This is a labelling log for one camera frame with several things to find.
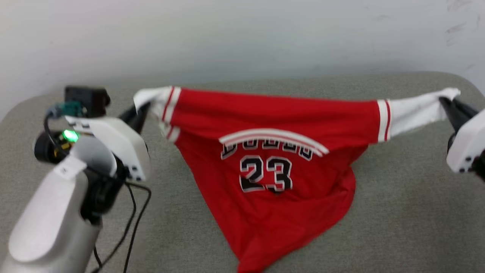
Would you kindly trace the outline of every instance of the red stripe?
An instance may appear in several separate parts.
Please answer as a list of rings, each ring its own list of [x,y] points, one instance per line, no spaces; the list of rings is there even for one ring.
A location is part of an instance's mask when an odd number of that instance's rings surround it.
[[[172,134],[172,131],[174,130],[173,126],[170,127],[170,131],[168,131],[168,134],[167,134],[167,139],[170,138],[171,134]]]
[[[170,95],[168,96],[167,103],[165,104],[165,109],[163,110],[162,121],[165,121],[165,114],[167,113],[168,104],[170,103],[170,100],[172,99],[172,94],[174,93],[174,89],[175,89],[175,87],[172,86],[172,90],[170,91]]]
[[[391,124],[391,108],[389,106],[389,102],[386,100],[386,107],[388,108],[388,124],[386,126],[386,134],[385,134],[385,141],[389,140],[389,125]]]

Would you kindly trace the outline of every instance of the black cable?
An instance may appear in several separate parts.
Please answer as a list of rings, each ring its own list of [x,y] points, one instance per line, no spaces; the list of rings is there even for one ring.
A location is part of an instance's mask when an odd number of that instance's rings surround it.
[[[128,188],[129,194],[131,196],[131,200],[133,201],[133,212],[131,213],[131,216],[129,217],[128,223],[127,223],[127,225],[125,227],[125,231],[123,232],[123,236],[121,237],[120,241],[118,241],[118,243],[113,248],[113,250],[108,255],[108,257],[102,262],[101,266],[98,267],[98,268],[96,268],[96,269],[94,269],[93,271],[91,271],[92,273],[98,273],[99,271],[101,271],[101,269],[106,265],[106,263],[108,263],[110,261],[110,259],[114,256],[114,254],[116,253],[116,251],[118,251],[118,249],[120,248],[121,244],[123,244],[123,242],[125,241],[126,235],[128,234],[128,231],[129,231],[129,228],[131,226],[131,222],[133,221],[133,218],[135,218],[135,214],[136,214],[135,197],[133,195],[133,191],[131,190],[131,187],[127,183],[128,182],[125,182],[125,185]]]
[[[44,118],[44,131],[46,131],[47,135],[49,136],[49,139],[50,141],[52,142],[52,144],[54,145],[54,147],[56,147],[56,149],[62,153],[63,155],[67,156],[67,153],[62,149],[61,145],[55,141],[54,137],[52,136],[52,132],[50,131],[50,128],[49,128],[49,119],[54,117],[54,114],[51,112],[51,113],[48,113],[46,115],[46,117]]]
[[[128,253],[127,253],[126,259],[125,259],[125,268],[123,269],[123,273],[126,273],[126,271],[128,269],[129,257],[131,255],[131,249],[133,248],[133,242],[135,241],[136,230],[138,229],[138,224],[140,223],[140,220],[143,216],[143,212],[145,211],[146,207],[148,206],[148,202],[150,202],[150,198],[151,198],[150,188],[139,185],[139,184],[130,183],[130,182],[126,182],[126,184],[127,184],[127,187],[133,186],[133,187],[145,190],[148,193],[148,196],[146,197],[145,203],[143,204],[142,210],[140,211],[140,215],[138,215],[138,218],[136,219],[135,227],[133,228],[133,233],[131,235],[131,241],[129,242]]]
[[[99,255],[97,254],[96,246],[94,246],[93,253],[94,253],[94,258],[96,258],[97,266],[101,267],[102,263],[101,263],[101,259],[99,258]]]

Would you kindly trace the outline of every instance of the white wall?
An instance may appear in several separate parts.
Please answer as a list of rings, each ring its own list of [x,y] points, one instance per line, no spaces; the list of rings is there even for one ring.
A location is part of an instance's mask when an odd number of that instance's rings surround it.
[[[65,84],[385,71],[485,91],[485,0],[2,0],[0,119]]]

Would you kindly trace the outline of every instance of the white stripe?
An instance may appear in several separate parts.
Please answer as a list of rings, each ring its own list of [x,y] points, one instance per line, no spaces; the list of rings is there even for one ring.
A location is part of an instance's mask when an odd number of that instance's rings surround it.
[[[174,126],[172,129],[172,133],[170,134],[170,137],[168,138],[168,141],[175,143],[177,141],[178,136],[180,135],[180,128],[177,126]]]
[[[178,98],[180,97],[180,93],[182,92],[182,88],[174,87],[174,92],[172,93],[172,98],[168,102],[167,111],[165,112],[165,122],[170,123],[172,120],[172,116],[174,114],[175,106],[177,105]]]
[[[305,149],[309,149],[310,151],[312,151],[314,154],[318,155],[319,157],[322,157],[323,156],[322,152],[319,151],[315,147],[311,147],[311,146],[308,146],[308,145],[305,145],[305,144],[301,144],[299,142],[295,142],[294,139],[285,138],[285,137],[276,136],[276,135],[273,135],[273,136],[268,136],[268,135],[250,135],[250,136],[245,137],[245,138],[238,138],[238,139],[236,139],[234,141],[225,142],[225,143],[222,143],[222,144],[224,144],[225,146],[231,146],[231,145],[238,144],[238,143],[242,143],[242,142],[245,142],[245,141],[251,141],[253,139],[276,140],[276,141],[279,141],[279,142],[291,143],[291,144],[295,144],[296,146],[300,146],[300,147],[303,147]]]
[[[304,135],[297,134],[294,132],[290,132],[290,131],[271,129],[271,128],[249,129],[249,130],[235,132],[219,138],[219,142],[226,145],[226,143],[229,143],[231,141],[244,138],[244,137],[251,137],[251,136],[254,137],[254,135],[272,135],[272,136],[275,136],[274,137],[275,140],[279,140],[277,137],[283,137],[285,138],[286,141],[288,139],[295,139],[301,143],[307,144],[309,148],[313,148],[313,149],[316,148],[316,150],[320,151],[319,154],[321,153],[328,154],[328,149],[324,145],[314,141],[309,137],[306,137]]]
[[[379,114],[381,116],[377,140],[379,142],[382,142],[386,140],[386,127],[388,125],[388,107],[386,106],[386,102],[384,100],[378,100],[377,105],[379,106]]]

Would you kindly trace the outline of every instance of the green led light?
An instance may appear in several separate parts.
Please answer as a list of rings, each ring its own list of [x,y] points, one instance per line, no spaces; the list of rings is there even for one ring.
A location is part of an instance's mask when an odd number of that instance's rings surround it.
[[[62,136],[65,140],[70,142],[76,142],[79,139],[79,135],[76,132],[70,130],[64,130],[64,132],[62,132]]]

